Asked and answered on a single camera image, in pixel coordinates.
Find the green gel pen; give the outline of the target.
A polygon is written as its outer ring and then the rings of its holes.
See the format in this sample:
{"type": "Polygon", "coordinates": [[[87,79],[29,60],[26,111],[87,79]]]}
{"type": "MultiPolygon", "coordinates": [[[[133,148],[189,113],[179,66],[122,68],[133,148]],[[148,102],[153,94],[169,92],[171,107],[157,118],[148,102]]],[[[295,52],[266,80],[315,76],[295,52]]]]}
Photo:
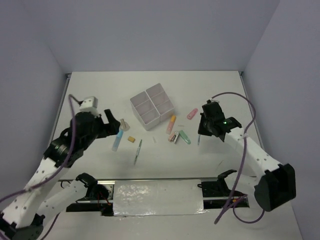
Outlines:
{"type": "Polygon", "coordinates": [[[134,165],[136,165],[136,163],[138,161],[138,157],[139,157],[139,154],[140,154],[140,151],[141,151],[141,147],[142,147],[142,142],[143,142],[143,140],[141,139],[140,142],[139,142],[136,154],[135,154],[134,165]]]}

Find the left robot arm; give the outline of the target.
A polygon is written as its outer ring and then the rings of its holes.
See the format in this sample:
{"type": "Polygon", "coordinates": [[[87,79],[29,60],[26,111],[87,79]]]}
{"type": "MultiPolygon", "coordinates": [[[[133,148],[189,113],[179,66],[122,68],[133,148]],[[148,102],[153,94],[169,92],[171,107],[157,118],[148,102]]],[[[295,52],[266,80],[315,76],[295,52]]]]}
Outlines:
{"type": "Polygon", "coordinates": [[[102,189],[93,176],[79,174],[63,190],[48,198],[48,194],[66,174],[76,160],[96,139],[119,133],[121,123],[110,109],[104,111],[108,123],[100,114],[81,111],[72,117],[70,126],[54,139],[24,189],[12,193],[14,198],[0,213],[0,237],[8,240],[36,240],[44,226],[73,202],[86,198],[91,200],[102,189]]]}

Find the blue highlighter pen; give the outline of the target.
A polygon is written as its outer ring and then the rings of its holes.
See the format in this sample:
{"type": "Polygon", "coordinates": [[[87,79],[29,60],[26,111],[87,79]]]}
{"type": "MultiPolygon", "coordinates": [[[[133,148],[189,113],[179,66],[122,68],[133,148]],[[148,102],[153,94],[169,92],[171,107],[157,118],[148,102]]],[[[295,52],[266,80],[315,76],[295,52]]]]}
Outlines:
{"type": "Polygon", "coordinates": [[[200,146],[200,140],[201,140],[201,135],[198,134],[198,138],[197,138],[197,146],[198,146],[198,147],[200,146]]]}

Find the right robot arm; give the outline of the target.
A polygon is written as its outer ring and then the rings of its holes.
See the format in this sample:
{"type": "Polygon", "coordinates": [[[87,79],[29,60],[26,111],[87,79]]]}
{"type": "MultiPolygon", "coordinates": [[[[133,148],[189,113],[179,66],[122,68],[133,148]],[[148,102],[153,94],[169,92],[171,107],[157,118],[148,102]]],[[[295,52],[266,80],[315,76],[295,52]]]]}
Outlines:
{"type": "Polygon", "coordinates": [[[240,155],[245,154],[244,160],[257,179],[251,192],[254,203],[271,212],[296,197],[296,174],[290,164],[268,155],[234,117],[225,117],[218,102],[208,100],[202,110],[198,134],[219,138],[240,155]]]}

